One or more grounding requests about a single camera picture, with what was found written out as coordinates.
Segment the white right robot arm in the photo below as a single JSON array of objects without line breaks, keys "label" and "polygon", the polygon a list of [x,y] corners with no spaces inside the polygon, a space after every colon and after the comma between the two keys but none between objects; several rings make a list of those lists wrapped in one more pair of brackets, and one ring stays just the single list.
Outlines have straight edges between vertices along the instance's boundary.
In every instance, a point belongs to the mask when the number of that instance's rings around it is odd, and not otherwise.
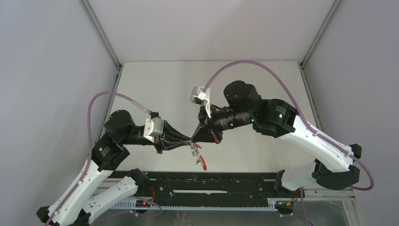
[{"label": "white right robot arm", "polygon": [[226,130],[251,125],[255,132],[279,138],[304,149],[314,160],[295,170],[281,170],[274,192],[285,197],[301,187],[319,185],[342,190],[359,181],[360,169],[353,158],[361,156],[358,144],[342,145],[308,121],[297,109],[281,99],[262,99],[254,85],[243,81],[228,84],[224,91],[225,107],[210,103],[210,90],[194,87],[191,101],[200,105],[199,125],[191,141],[219,144]]}]

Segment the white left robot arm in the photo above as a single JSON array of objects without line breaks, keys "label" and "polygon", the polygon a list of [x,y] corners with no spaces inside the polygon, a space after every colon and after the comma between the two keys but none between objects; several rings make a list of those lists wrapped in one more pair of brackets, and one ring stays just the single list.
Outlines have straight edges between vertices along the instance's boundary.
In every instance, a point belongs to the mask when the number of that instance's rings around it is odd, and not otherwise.
[{"label": "white left robot arm", "polygon": [[126,110],[112,113],[104,124],[105,133],[95,143],[84,166],[65,193],[36,215],[47,226],[88,226],[119,201],[149,190],[149,178],[132,169],[120,182],[99,195],[94,191],[129,156],[126,145],[151,145],[158,153],[191,144],[190,137],[174,129],[158,113],[151,112],[143,126],[137,126]]}]

